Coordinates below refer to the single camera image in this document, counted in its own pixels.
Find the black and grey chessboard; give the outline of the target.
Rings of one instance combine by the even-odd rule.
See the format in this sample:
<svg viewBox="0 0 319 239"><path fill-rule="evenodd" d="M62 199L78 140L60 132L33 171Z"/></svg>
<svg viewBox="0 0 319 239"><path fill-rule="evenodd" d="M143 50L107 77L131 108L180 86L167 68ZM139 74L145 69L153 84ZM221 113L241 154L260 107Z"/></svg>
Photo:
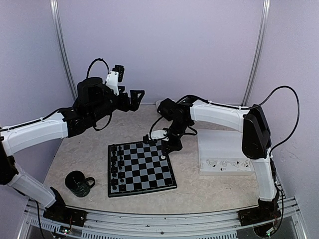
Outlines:
<svg viewBox="0 0 319 239"><path fill-rule="evenodd" d="M161 157L161 141L108 146L108 197L124 197L176 189L170 158Z"/></svg>

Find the white plastic tray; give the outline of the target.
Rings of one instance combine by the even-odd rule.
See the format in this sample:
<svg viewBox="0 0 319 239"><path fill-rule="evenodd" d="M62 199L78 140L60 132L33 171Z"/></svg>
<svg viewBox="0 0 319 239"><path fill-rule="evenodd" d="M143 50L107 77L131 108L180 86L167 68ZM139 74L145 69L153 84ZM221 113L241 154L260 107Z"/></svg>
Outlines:
<svg viewBox="0 0 319 239"><path fill-rule="evenodd" d="M200 129L197 135L199 174L203 176L250 176L254 168L241 148L242 133Z"/></svg>

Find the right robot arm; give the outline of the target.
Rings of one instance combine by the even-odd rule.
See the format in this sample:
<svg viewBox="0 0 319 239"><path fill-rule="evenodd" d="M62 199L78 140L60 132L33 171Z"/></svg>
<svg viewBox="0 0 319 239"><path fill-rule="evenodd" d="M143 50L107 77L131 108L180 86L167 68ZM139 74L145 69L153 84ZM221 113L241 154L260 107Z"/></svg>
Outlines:
<svg viewBox="0 0 319 239"><path fill-rule="evenodd" d="M205 176L246 176L255 174L258 204L255 217L265 221L274 211L279 190L272 160L271 133L262 108L213 103L194 95L178 101L165 99L157 112L171 122L169 128L150 130L149 139L163 140L162 155L182 149L181 138L196 122L207 122L227 130L199 129L199 173Z"/></svg>

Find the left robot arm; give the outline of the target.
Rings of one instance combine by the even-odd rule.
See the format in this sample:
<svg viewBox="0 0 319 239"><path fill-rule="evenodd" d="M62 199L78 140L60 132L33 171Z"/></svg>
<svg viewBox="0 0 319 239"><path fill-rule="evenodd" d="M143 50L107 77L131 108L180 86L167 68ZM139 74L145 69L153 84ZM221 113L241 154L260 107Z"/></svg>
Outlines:
<svg viewBox="0 0 319 239"><path fill-rule="evenodd" d="M63 222L70 216L65 202L53 187L48 188L15 162L14 154L26 148L63 138L71 138L96 128L102 118L110 117L115 110L137 111L144 90L125 92L118 80L105 81L100 77L87 78L77 85L77 98L71 107L59 108L49 115L8 126L0 130L0 183L14 188L34 199L57 220Z"/></svg>

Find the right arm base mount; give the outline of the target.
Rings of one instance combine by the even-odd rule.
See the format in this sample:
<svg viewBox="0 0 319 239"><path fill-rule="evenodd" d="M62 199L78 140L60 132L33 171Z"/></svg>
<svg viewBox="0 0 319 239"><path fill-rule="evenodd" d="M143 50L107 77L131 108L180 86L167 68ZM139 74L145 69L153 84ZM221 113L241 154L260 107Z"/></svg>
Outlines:
<svg viewBox="0 0 319 239"><path fill-rule="evenodd" d="M279 209L270 211L267 208L260 207L244 209L238 212L239 221L242 227L273 220L275 218L279 218L280 216L281 212Z"/></svg>

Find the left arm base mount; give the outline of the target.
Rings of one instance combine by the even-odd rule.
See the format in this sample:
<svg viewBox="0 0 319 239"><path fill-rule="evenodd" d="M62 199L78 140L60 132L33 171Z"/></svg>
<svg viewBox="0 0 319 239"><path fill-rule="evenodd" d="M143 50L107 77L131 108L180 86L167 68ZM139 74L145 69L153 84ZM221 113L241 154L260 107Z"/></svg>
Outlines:
<svg viewBox="0 0 319 239"><path fill-rule="evenodd" d="M87 212L66 206L52 205L51 207L45 209L43 217L71 226L84 227Z"/></svg>

